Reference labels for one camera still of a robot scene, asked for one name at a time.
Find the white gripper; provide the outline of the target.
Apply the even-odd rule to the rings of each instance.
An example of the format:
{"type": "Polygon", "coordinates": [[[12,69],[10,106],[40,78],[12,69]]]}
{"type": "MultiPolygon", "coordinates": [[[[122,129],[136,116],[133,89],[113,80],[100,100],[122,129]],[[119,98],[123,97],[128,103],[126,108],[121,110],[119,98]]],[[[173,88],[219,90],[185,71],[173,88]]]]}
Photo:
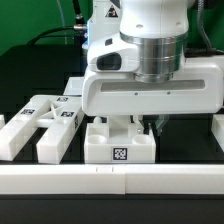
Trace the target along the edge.
{"type": "Polygon", "coordinates": [[[142,115],[155,115],[150,128],[161,135],[169,121],[162,114],[215,113],[224,103],[224,56],[185,60],[169,81],[138,82],[130,73],[86,72],[82,110],[89,116],[134,115],[139,134],[148,134],[142,115]]]}

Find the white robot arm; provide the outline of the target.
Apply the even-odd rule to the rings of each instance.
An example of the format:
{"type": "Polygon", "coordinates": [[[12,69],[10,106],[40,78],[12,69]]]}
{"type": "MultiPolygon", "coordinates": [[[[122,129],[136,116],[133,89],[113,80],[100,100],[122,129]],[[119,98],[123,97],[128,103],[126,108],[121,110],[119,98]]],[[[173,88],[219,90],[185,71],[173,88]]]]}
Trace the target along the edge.
{"type": "Polygon", "coordinates": [[[88,116],[215,113],[224,57],[187,58],[195,0],[121,0],[119,31],[89,46],[82,90],[88,116]]]}

